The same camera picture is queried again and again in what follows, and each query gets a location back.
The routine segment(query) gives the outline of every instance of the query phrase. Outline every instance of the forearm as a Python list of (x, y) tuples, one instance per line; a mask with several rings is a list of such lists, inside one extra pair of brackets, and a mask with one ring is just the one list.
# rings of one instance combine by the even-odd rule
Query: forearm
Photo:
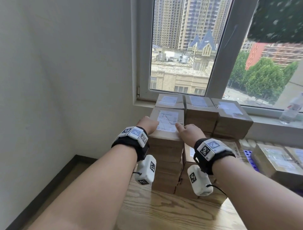
[(301, 229), (303, 198), (234, 157), (212, 167), (248, 230)]
[(136, 161), (134, 148), (114, 146), (64, 190), (30, 229), (112, 229)]

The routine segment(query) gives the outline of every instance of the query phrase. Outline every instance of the cable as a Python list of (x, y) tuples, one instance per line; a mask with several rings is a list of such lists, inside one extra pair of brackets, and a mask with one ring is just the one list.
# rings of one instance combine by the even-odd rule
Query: cable
[(140, 173), (140, 172), (133, 172), (133, 173), (139, 174), (140, 176), (142, 175), (142, 173)]
[(206, 187), (215, 187), (215, 188), (219, 189), (221, 192), (223, 192), (220, 188), (218, 188), (217, 186), (212, 185), (212, 184), (208, 184)]

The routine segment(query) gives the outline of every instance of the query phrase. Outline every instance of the wooden desk surface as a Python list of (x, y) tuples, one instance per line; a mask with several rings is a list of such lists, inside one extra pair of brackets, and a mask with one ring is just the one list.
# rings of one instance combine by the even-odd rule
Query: wooden desk surface
[(233, 229), (245, 226), (229, 200), (222, 206), (151, 191), (132, 178), (115, 230)]

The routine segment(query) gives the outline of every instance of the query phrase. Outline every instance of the green tree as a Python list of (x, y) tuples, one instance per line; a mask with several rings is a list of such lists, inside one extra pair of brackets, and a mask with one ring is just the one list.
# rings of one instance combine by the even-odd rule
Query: green tree
[(290, 81), (291, 77), (293, 76), (297, 68), (298, 68), (298, 62), (293, 62), (283, 69), (285, 85)]
[(269, 58), (261, 58), (247, 71), (246, 91), (250, 96), (274, 102), (284, 87), (283, 71)]
[(240, 51), (238, 54), (236, 63), (234, 65), (234, 68), (232, 69), (228, 85), (232, 87), (234, 82), (237, 82), (239, 84), (239, 87), (243, 86), (242, 84), (242, 78), (245, 77), (245, 65), (246, 65), (246, 60), (248, 58), (249, 53)]

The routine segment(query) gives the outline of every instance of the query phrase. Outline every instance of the hand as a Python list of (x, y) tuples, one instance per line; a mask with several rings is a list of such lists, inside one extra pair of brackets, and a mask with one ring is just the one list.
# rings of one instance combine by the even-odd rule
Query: hand
[(136, 126), (140, 126), (147, 132), (147, 135), (152, 134), (159, 125), (158, 121), (150, 119), (148, 116), (144, 116), (140, 119), (140, 121), (136, 124)]
[(193, 124), (183, 126), (179, 123), (176, 123), (176, 128), (180, 134), (181, 139), (185, 142), (185, 144), (189, 145), (192, 148), (195, 146), (197, 140), (206, 138), (202, 130)]

